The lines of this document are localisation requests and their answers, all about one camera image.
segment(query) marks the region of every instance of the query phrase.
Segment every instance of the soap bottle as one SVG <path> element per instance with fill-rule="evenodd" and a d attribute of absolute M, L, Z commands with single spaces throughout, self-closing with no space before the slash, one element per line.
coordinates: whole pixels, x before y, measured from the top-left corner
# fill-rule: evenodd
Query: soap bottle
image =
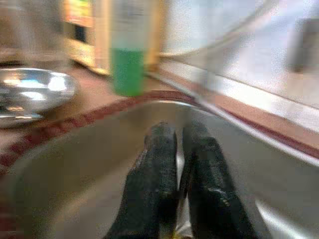
<path fill-rule="evenodd" d="M 122 96 L 143 93 L 153 0 L 113 0 L 111 65 L 114 89 Z"/>

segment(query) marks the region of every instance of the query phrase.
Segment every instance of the stainless steel sink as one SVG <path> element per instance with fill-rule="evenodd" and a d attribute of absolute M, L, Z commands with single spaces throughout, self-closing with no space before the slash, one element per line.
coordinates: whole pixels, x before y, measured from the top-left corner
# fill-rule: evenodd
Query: stainless steel sink
<path fill-rule="evenodd" d="M 147 130 L 160 121 L 176 126 L 180 172 L 181 129 L 190 118 L 217 138 L 252 221 L 256 204 L 274 238 L 319 235 L 319 168 L 309 163 L 313 158 L 307 162 L 302 153 L 174 101 L 136 105 L 26 153 L 7 177 L 25 233 L 36 239 L 101 239 L 115 219 Z"/>

